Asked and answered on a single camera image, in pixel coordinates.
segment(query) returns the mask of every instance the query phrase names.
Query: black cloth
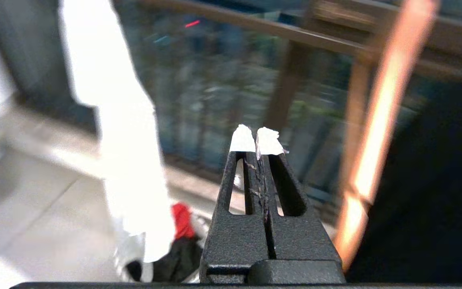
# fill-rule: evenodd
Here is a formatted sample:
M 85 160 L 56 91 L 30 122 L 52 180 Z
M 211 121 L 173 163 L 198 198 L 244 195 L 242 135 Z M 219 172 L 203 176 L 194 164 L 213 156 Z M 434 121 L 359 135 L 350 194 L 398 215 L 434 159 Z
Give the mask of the black cloth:
M 462 283 L 462 84 L 393 141 L 348 282 Z
M 153 282 L 181 282 L 199 268 L 202 249 L 196 238 L 181 237 L 167 255 L 153 263 Z

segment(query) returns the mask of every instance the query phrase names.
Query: red cloth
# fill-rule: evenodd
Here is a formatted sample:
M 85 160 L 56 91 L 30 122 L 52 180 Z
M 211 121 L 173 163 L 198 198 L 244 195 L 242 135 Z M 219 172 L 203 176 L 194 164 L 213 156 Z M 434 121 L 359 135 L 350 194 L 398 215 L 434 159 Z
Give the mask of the red cloth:
M 190 211 L 187 205 L 183 203 L 177 203 L 172 206 L 172 215 L 176 222 L 176 236 L 175 240 L 181 237 L 194 238 L 196 233 L 192 228 L 190 222 Z

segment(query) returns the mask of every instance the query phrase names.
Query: red light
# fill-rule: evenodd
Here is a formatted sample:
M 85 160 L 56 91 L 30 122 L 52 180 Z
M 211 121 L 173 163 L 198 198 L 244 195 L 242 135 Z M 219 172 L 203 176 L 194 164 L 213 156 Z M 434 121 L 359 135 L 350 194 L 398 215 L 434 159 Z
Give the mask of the red light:
M 200 20 L 195 20 L 194 22 L 190 22 L 190 23 L 186 24 L 185 28 L 192 27 L 192 26 L 197 25 L 199 23 L 200 23 Z

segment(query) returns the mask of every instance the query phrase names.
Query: copper pipe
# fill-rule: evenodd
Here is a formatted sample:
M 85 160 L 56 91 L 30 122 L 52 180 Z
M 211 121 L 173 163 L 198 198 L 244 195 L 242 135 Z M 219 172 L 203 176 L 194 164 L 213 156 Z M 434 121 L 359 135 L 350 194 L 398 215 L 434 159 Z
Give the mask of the copper pipe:
M 405 0 L 382 54 L 365 132 L 346 185 L 334 244 L 346 271 L 365 232 L 367 204 L 374 203 L 400 102 L 418 55 L 429 36 L 438 0 Z

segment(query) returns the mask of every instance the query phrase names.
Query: white tape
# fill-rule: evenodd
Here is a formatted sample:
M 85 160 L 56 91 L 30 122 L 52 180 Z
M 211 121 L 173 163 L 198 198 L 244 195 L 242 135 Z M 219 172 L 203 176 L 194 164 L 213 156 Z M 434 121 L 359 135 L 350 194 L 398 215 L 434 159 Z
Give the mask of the white tape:
M 251 129 L 243 124 L 239 124 L 231 139 L 230 152 L 256 152 L 253 133 Z
M 284 153 L 283 146 L 277 140 L 279 133 L 270 128 L 260 128 L 256 134 L 256 156 L 279 155 Z

